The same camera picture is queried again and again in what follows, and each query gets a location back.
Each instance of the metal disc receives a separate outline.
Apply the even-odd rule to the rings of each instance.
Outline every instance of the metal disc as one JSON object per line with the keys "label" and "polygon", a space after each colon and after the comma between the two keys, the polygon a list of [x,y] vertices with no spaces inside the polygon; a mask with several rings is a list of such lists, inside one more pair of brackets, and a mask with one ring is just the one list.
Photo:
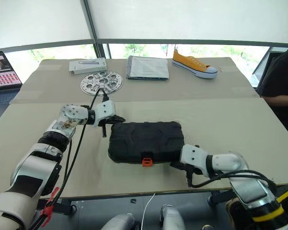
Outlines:
{"label": "metal disc", "polygon": [[83,92],[89,95],[95,95],[99,88],[103,88],[106,93],[113,93],[121,88],[123,78],[113,71],[101,71],[87,75],[80,83]]}

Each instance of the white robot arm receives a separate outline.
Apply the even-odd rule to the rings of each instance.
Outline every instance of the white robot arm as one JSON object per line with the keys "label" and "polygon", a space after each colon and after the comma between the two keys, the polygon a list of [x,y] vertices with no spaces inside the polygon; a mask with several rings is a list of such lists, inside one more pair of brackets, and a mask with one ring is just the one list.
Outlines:
{"label": "white robot arm", "polygon": [[34,216],[40,196],[51,193],[58,180],[60,161],[77,125],[104,126],[117,118],[110,100],[97,105],[94,110],[66,104],[60,116],[45,131],[36,144],[18,163],[11,176],[10,188],[0,193],[0,230],[24,230]]}
{"label": "white robot arm", "polygon": [[[211,155],[192,145],[181,150],[180,162],[185,165],[188,185],[192,185],[192,174],[196,172],[205,177],[214,177],[229,172],[248,170],[245,159],[238,153]],[[240,172],[235,175],[252,175]],[[277,202],[266,183],[254,178],[229,178],[231,187],[252,219],[263,229],[288,229],[288,215]]]}

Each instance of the black wire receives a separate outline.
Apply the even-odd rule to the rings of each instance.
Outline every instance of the black wire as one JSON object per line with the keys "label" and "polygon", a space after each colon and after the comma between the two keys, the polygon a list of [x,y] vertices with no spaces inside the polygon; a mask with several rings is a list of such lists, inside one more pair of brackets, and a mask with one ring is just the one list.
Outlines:
{"label": "black wire", "polygon": [[39,216],[38,219],[28,228],[28,230],[38,229],[42,225],[46,217],[46,215]]}
{"label": "black wire", "polygon": [[47,217],[46,215],[42,216],[41,220],[37,223],[35,228],[32,230],[37,230],[44,223],[44,220],[46,219],[46,217]]}
{"label": "black wire", "polygon": [[64,180],[66,179],[66,175],[67,175],[67,170],[68,170],[69,158],[71,156],[71,151],[72,151],[72,140],[70,140],[70,142],[69,142],[69,149],[68,149],[68,155],[67,155],[65,172],[64,172]]}
{"label": "black wire", "polygon": [[[94,104],[94,102],[95,102],[95,100],[96,100],[96,97],[98,96],[99,91],[102,91],[102,92],[104,93],[104,95],[106,95],[106,92],[104,91],[104,89],[103,89],[103,88],[99,88],[99,89],[97,90],[97,92],[96,92],[93,100],[92,100],[92,103],[91,103],[91,105],[90,105],[90,109],[93,108],[93,104]],[[70,166],[70,168],[69,168],[69,170],[68,170],[68,173],[67,173],[67,175],[66,175],[66,178],[63,180],[63,184],[62,184],[62,186],[61,186],[61,189],[59,190],[59,192],[58,192],[58,194],[55,196],[55,198],[52,200],[52,202],[49,202],[49,203],[48,203],[48,206],[51,206],[51,205],[56,204],[56,202],[58,201],[59,197],[61,196],[61,194],[62,194],[62,192],[63,192],[63,189],[65,188],[65,185],[66,185],[66,183],[67,183],[67,180],[68,180],[68,178],[69,178],[69,176],[70,176],[70,174],[71,174],[71,172],[72,172],[73,165],[75,164],[75,161],[76,161],[76,158],[77,158],[77,155],[78,155],[80,146],[81,146],[81,142],[82,142],[82,139],[83,139],[83,136],[84,136],[85,128],[86,128],[86,124],[83,126],[83,129],[82,129],[82,132],[81,132],[81,135],[80,135],[80,139],[79,139],[79,142],[78,142],[78,146],[77,146],[75,155],[74,155],[73,160],[72,160],[72,164],[71,164],[71,166]]]}
{"label": "black wire", "polygon": [[106,92],[104,91],[104,89],[103,89],[103,88],[99,88],[99,89],[97,90],[97,92],[96,92],[96,94],[95,94],[93,100],[92,100],[92,103],[91,103],[91,105],[90,105],[90,109],[93,108],[93,104],[94,104],[94,102],[95,102],[95,100],[96,100],[96,97],[98,96],[99,91],[102,91],[103,94],[106,95]]}
{"label": "black wire", "polygon": [[[98,93],[99,91],[102,91],[104,95],[107,95],[106,92],[104,91],[103,88],[99,88],[92,100],[92,103],[90,105],[90,109],[93,108],[93,104],[96,100],[96,97],[98,96]],[[76,158],[77,158],[77,155],[78,155],[78,152],[79,152],[79,149],[80,149],[80,146],[81,146],[81,142],[82,142],[82,139],[83,139],[83,136],[84,136],[84,131],[85,131],[85,128],[86,128],[86,124],[83,126],[83,129],[82,129],[82,132],[81,132],[81,135],[80,135],[80,139],[79,139],[79,142],[78,142],[78,146],[77,146],[77,149],[76,149],[76,152],[75,152],[75,155],[73,157],[73,160],[72,160],[72,164],[68,170],[68,173],[65,175],[64,174],[64,179],[63,179],[63,183],[62,183],[62,186],[61,186],[61,189],[59,190],[59,192],[57,193],[57,195],[54,197],[54,199],[49,202],[48,204],[46,204],[47,207],[51,206],[51,205],[55,205],[56,202],[58,201],[59,197],[61,196],[62,192],[63,192],[63,189],[65,188],[65,185],[67,183],[67,180],[72,172],[72,168],[73,168],[73,165],[75,164],[75,161],[76,161]],[[68,154],[68,157],[67,157],[67,163],[66,163],[66,168],[65,168],[65,173],[66,173],[66,170],[67,170],[67,166],[68,166],[68,161],[69,161],[69,156],[70,156],[70,151],[71,151],[71,145],[72,145],[72,141],[70,141],[70,148],[69,148],[69,154]],[[44,220],[46,219],[46,215],[44,216],[40,216],[35,222],[34,224],[29,228],[29,230],[37,230],[41,225],[42,223],[44,222]]]}
{"label": "black wire", "polygon": [[[235,175],[237,173],[253,173],[253,174],[257,174],[258,176],[256,175]],[[253,178],[253,179],[259,179],[259,180],[263,180],[263,181],[266,181],[268,183],[268,186],[270,187],[271,191],[273,192],[273,190],[276,189],[276,184],[269,180],[266,176],[264,176],[262,173],[260,172],[257,172],[257,171],[254,171],[254,170],[238,170],[238,171],[233,171],[233,172],[228,172],[228,173],[224,173],[224,174],[221,174],[221,175],[218,175],[218,176],[215,176],[213,178],[211,178],[210,180],[207,180],[201,184],[192,184],[192,182],[188,181],[188,186],[189,187],[192,187],[192,188],[199,188],[199,187],[202,187],[204,185],[207,185],[213,181],[216,181],[216,180],[219,180],[219,179],[222,179],[222,178],[234,178],[234,177],[239,177],[239,178]]]}

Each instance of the black case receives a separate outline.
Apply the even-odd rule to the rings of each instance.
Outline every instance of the black case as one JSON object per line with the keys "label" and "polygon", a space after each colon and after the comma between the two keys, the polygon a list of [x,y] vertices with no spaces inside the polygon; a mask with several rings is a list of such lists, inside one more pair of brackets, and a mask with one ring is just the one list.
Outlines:
{"label": "black case", "polygon": [[179,161],[184,140],[177,122],[117,123],[111,130],[108,154],[115,162]]}

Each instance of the yellow canvas shoe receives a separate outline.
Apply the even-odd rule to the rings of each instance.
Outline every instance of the yellow canvas shoe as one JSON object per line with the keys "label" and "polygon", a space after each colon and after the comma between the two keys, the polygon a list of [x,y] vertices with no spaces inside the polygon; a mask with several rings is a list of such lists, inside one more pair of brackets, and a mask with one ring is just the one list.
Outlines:
{"label": "yellow canvas shoe", "polygon": [[172,63],[174,66],[184,68],[200,78],[213,79],[217,76],[216,68],[205,65],[195,57],[192,56],[186,57],[180,55],[177,49],[174,50]]}

